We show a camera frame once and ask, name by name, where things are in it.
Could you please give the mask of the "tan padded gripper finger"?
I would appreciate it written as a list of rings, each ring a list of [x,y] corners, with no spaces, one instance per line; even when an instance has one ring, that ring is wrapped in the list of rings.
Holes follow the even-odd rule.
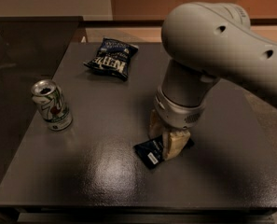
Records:
[[[158,136],[163,135],[164,126],[163,123],[155,109],[150,113],[148,136],[150,139],[154,139]]]
[[[166,130],[163,138],[163,159],[165,161],[175,158],[186,146],[190,138],[189,130]]]

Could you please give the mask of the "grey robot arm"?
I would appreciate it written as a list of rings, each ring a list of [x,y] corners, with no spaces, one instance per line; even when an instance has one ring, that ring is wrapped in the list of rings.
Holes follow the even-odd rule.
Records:
[[[247,12],[231,3],[186,3],[161,27],[171,59],[154,98],[149,137],[162,138],[162,158],[178,156],[210,89],[222,78],[277,108],[277,42],[251,31]]]

